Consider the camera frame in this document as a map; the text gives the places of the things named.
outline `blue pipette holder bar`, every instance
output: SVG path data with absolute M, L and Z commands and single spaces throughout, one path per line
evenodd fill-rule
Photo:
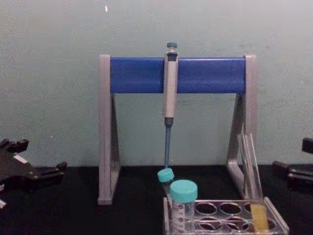
M 114 94 L 163 93 L 164 58 L 111 57 L 99 63 L 99 205 L 111 205 L 120 165 Z M 237 163 L 237 135 L 244 126 L 256 142 L 257 62 L 238 58 L 179 58 L 178 93 L 236 94 L 227 169 L 242 197 L 244 175 Z

